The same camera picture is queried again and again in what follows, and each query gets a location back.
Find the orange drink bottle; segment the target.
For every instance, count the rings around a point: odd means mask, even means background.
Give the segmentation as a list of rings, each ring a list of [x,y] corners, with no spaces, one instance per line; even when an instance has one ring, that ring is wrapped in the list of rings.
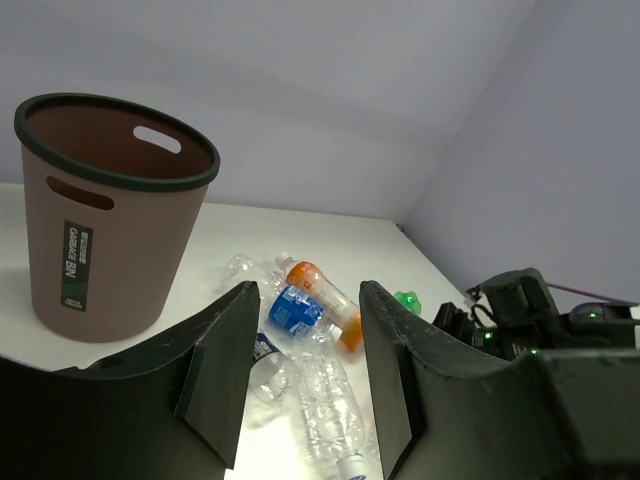
[[[357,352],[363,342],[358,305],[309,261],[298,260],[282,252],[276,257],[275,264],[288,284],[309,294],[324,308],[327,320],[341,330],[338,341],[344,349],[350,353]]]

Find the clear bottle dark label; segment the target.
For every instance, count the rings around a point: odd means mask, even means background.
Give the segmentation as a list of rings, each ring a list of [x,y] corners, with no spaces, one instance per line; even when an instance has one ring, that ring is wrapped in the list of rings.
[[[251,407],[251,424],[264,426],[277,418],[292,396],[297,380],[294,362],[259,330],[249,376],[249,391],[258,401]]]

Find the crushed clear plastic bottle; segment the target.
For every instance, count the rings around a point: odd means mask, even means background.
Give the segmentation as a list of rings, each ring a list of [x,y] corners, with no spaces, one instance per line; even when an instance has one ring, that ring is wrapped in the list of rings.
[[[347,374],[331,349],[305,344],[295,356],[309,453],[333,479],[366,479],[366,427]]]

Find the green plastic bottle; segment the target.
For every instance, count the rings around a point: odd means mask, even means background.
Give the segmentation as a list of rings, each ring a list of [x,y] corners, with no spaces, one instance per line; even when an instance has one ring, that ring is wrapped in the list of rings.
[[[422,305],[418,295],[413,291],[397,291],[394,298],[403,305],[411,313],[420,316],[422,313]]]

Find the blue label clear bottle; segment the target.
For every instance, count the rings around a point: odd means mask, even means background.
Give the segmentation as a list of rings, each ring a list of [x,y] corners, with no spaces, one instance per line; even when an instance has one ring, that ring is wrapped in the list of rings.
[[[329,311],[308,293],[289,285],[284,278],[265,264],[244,255],[232,257],[224,267],[222,287],[232,287],[243,281],[254,281],[259,289],[258,328],[276,338],[304,337],[316,327],[325,329],[337,342],[343,329],[334,324]]]

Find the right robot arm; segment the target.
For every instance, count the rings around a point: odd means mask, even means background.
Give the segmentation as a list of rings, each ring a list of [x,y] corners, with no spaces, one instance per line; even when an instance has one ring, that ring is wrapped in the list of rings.
[[[424,320],[360,287],[387,479],[635,479],[639,309],[560,313],[539,271],[499,274]]]

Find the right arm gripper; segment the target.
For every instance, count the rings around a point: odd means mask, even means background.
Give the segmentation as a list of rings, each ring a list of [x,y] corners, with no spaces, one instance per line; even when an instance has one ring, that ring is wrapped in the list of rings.
[[[537,353],[565,346],[539,270],[468,289],[434,326],[375,281],[359,300],[385,478],[638,477],[639,353]]]

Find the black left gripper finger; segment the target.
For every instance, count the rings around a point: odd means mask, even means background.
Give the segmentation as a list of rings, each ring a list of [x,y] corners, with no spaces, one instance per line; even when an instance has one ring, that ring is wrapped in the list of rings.
[[[5,479],[221,479],[235,465],[260,311],[244,281],[81,369],[1,362]]]

